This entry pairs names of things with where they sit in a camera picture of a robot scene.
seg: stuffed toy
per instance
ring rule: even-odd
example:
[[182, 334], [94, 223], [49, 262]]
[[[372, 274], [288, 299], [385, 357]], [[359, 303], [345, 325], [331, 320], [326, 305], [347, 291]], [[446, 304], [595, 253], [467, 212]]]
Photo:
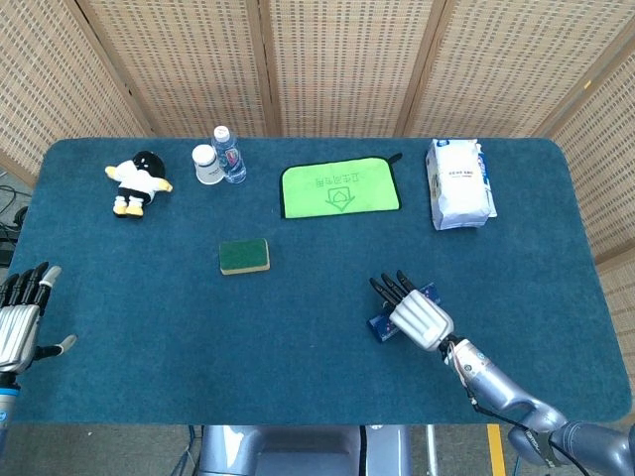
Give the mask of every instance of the stuffed toy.
[[157, 191], [172, 191], [166, 180], [166, 166], [149, 151], [142, 151], [117, 167], [106, 167], [106, 174], [119, 181], [119, 191], [112, 211], [119, 217], [141, 218], [143, 206], [150, 203]]

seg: table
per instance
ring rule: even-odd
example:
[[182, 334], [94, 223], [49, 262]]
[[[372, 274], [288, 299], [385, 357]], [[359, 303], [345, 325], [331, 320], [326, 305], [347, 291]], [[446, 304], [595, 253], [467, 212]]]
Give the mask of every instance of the table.
[[[466, 423], [482, 421], [438, 354], [366, 328], [368, 278], [434, 281], [456, 334], [571, 418], [616, 419], [630, 392], [559, 148], [483, 139], [499, 217], [437, 232], [427, 139], [243, 139], [247, 180], [200, 184], [201, 139], [86, 138], [46, 155], [12, 264], [63, 267], [41, 344], [74, 332], [21, 376], [16, 420], [108, 423]], [[142, 220], [111, 212], [104, 168], [152, 150], [171, 194]], [[403, 153], [391, 212], [284, 220], [294, 164]], [[218, 243], [264, 237], [271, 270], [223, 277]]]

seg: robotic arm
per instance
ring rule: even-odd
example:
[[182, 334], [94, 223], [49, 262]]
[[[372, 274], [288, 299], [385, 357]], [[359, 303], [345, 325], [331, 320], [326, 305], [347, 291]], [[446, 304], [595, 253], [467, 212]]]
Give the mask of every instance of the robotic arm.
[[[549, 467], [574, 464], [582, 474], [588, 474], [584, 467], [606, 476], [635, 474], [635, 425], [627, 436], [596, 424], [568, 421], [557, 409], [514, 383], [469, 340], [454, 335], [451, 317], [401, 271], [397, 273], [401, 286], [385, 274], [382, 279], [386, 288], [374, 279], [370, 284], [394, 307], [390, 320], [424, 350], [441, 352], [477, 412], [514, 425], [508, 438], [522, 458]], [[527, 412], [514, 421], [481, 407], [479, 401], [497, 412]]]
[[42, 315], [62, 272], [59, 266], [47, 271], [48, 267], [49, 263], [42, 263], [21, 276], [10, 276], [0, 286], [0, 455], [20, 394], [17, 376], [36, 360], [63, 354], [76, 340], [72, 334], [56, 345], [37, 345]]

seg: floor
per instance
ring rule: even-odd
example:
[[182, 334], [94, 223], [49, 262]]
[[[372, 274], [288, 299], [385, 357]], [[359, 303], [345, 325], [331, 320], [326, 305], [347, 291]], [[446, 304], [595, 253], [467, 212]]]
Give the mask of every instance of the floor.
[[[0, 209], [13, 196], [11, 191], [2, 190], [2, 185], [30, 192], [11, 176], [0, 177]], [[12, 224], [15, 212], [28, 202], [28, 196], [18, 194], [0, 213], [0, 220]], [[6, 270], [0, 269], [0, 278], [5, 276]], [[614, 426], [620, 430], [627, 429], [625, 422]], [[511, 476], [516, 453], [505, 440], [508, 429], [508, 425], [500, 427], [505, 473]], [[436, 430], [440, 475], [493, 474], [485, 425], [443, 425], [437, 426]], [[425, 428], [413, 426], [411, 436], [413, 475], [424, 476], [428, 467]], [[188, 428], [178, 425], [14, 424], [9, 432], [4, 463], [0, 464], [0, 476], [168, 476], [188, 441]], [[194, 459], [199, 440], [195, 443], [192, 450]], [[189, 462], [184, 474], [190, 475], [191, 472], [192, 464]], [[571, 466], [548, 470], [521, 464], [518, 474], [572, 476], [580, 473]]]

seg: sponge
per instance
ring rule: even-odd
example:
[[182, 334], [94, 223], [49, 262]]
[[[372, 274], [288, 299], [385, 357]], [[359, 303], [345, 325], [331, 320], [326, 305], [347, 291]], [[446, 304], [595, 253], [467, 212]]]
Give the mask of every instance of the sponge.
[[269, 270], [269, 245], [264, 238], [221, 243], [218, 257], [223, 275]]

